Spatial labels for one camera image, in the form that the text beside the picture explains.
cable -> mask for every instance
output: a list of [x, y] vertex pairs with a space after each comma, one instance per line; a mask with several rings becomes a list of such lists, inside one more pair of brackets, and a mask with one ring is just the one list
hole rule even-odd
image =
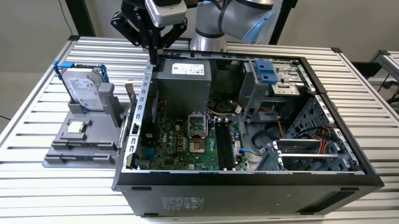
[[4, 117], [3, 115], [0, 115], [0, 118], [4, 118], [5, 120], [11, 120], [8, 117]]
[[320, 127], [310, 127], [310, 128], [307, 128], [307, 129], [304, 129], [303, 131], [300, 131], [300, 132], [296, 134], [296, 136], [294, 137], [294, 139], [296, 139], [302, 133], [308, 132], [308, 131], [312, 131], [312, 130], [316, 130], [316, 129], [319, 129], [319, 128], [320, 128]]
[[215, 112], [213, 110], [211, 110], [208, 107], [207, 107], [208, 111], [211, 111], [213, 114], [216, 115], [231, 115], [234, 113], [219, 113], [219, 112]]
[[260, 130], [259, 132], [256, 132], [254, 135], [252, 135], [252, 137], [251, 137], [251, 144], [252, 144], [252, 146], [256, 148], [256, 149], [262, 149], [262, 147], [259, 146], [259, 145], [256, 145], [256, 143], [255, 143], [255, 139], [258, 138], [258, 136], [260, 136], [262, 134], [266, 134], [266, 136], [271, 139], [271, 141], [274, 141], [274, 140], [276, 140], [278, 138], [275, 137], [275, 136], [271, 136], [270, 134], [268, 134], [268, 129], [271, 128], [271, 127], [274, 127], [276, 125], [276, 122], [270, 122], [270, 123], [267, 123], [266, 125], [264, 125], [264, 129], [263, 130]]
[[69, 26], [69, 23], [68, 23], [68, 20], [67, 20], [65, 14], [64, 14], [64, 9], [63, 9], [63, 4], [61, 4], [61, 1], [60, 1], [60, 0], [57, 0], [57, 2], [60, 3], [61, 13], [63, 13], [63, 17], [64, 17], [65, 23], [67, 23], [67, 25], [68, 25], [68, 28], [69, 28], [69, 31], [71, 31], [71, 35], [73, 35], [73, 33], [72, 33], [72, 29], [71, 29], [71, 26]]
[[283, 139], [284, 138], [284, 132], [283, 132], [283, 128], [282, 128], [282, 124], [280, 124], [280, 119], [279, 118], [276, 119], [276, 123], [279, 125], [280, 137]]
[[391, 105], [392, 103], [399, 102], [399, 98], [391, 98], [387, 100], [387, 103]]
[[246, 149], [246, 148], [242, 148], [242, 147], [239, 147], [238, 149], [239, 149], [239, 151], [242, 151], [242, 152], [251, 153], [251, 154], [254, 154], [254, 155], [256, 155], [256, 156], [262, 156], [262, 155], [258, 155], [256, 153], [254, 153], [250, 149]]
[[390, 74], [387, 75], [384, 81], [382, 82], [378, 92], [380, 92], [382, 86], [383, 86], [384, 82], [387, 81], [388, 77], [390, 77]]
[[215, 6], [217, 7], [219, 10], [223, 9], [221, 6], [220, 6], [220, 4], [217, 3], [217, 0], [207, 0], [207, 1], [212, 2], [215, 4]]

wall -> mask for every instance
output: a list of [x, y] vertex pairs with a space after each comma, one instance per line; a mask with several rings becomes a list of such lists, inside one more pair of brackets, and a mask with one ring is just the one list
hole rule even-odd
[[0, 71], [44, 72], [71, 35], [59, 1], [1, 0], [0, 21]]
[[339, 47], [368, 61], [379, 49], [399, 50], [398, 0], [299, 0], [279, 45]]

slotted aluminum surface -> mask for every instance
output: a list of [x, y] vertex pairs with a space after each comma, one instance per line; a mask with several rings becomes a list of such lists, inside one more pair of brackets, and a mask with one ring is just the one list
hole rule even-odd
[[[187, 42], [176, 42], [187, 49]], [[229, 43], [228, 52], [304, 56], [328, 91], [340, 115], [386, 187], [324, 217], [282, 218], [279, 223], [399, 222], [399, 127], [387, 109], [342, 54], [330, 48]], [[115, 94], [127, 100], [123, 83], [139, 90], [147, 54], [125, 40], [81, 37], [68, 42], [59, 60], [105, 63]], [[270, 217], [137, 218], [119, 192], [112, 192], [112, 169], [43, 168], [40, 162], [65, 118], [68, 95], [51, 69], [44, 74], [0, 135], [0, 217], [8, 222], [55, 223], [247, 223], [276, 222]]]

label sticker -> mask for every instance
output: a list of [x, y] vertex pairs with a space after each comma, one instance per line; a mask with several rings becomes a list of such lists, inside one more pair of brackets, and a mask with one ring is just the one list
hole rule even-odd
[[195, 210], [201, 209], [205, 197], [161, 197], [165, 210]]
[[93, 81], [87, 78], [71, 78], [68, 82], [71, 83], [71, 89], [80, 105], [88, 110], [103, 110], [104, 108]]
[[203, 75], [205, 75], [204, 65], [203, 64], [175, 63], [172, 65], [172, 74], [203, 76]]
[[242, 113], [242, 110], [243, 110], [243, 108], [238, 105], [235, 112], [236, 112], [238, 114], [240, 114], [240, 113]]

expansion slot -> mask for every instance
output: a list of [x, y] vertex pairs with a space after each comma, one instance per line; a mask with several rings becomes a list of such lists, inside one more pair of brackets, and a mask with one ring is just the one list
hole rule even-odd
[[215, 123], [215, 136], [216, 136], [216, 147], [217, 147], [217, 159], [219, 169], [232, 170], [235, 167], [235, 160], [231, 147], [229, 129], [227, 122]]

